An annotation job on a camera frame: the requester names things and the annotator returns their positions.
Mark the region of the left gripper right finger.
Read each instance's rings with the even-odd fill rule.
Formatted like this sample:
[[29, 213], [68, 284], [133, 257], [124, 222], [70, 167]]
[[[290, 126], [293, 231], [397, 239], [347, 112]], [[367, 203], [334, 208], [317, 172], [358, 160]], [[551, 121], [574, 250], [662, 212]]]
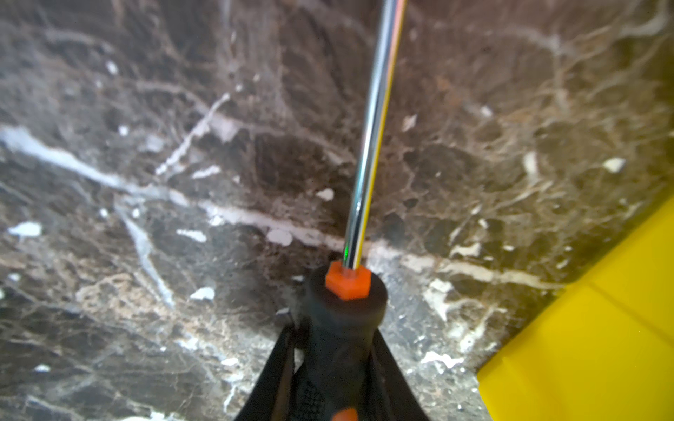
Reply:
[[372, 351], [377, 387], [382, 396], [379, 401], [386, 412], [384, 419], [428, 421], [428, 415], [414, 396], [380, 331], [374, 334]]

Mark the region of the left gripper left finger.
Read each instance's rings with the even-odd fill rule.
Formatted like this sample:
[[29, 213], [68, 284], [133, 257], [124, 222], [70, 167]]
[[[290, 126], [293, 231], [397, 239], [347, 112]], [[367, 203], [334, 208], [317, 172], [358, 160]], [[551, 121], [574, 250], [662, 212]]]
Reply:
[[295, 373], [296, 331], [293, 325], [282, 329], [275, 347], [236, 421], [284, 421], [291, 407], [292, 379]]

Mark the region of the black orange screwdriver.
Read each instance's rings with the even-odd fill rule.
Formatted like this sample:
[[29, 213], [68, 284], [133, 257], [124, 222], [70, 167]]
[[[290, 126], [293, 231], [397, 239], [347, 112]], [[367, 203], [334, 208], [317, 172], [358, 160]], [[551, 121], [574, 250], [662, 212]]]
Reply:
[[342, 257], [306, 287], [308, 343], [291, 420], [363, 420], [370, 415], [373, 342], [388, 292], [362, 259], [406, 6], [404, 1], [383, 3]]

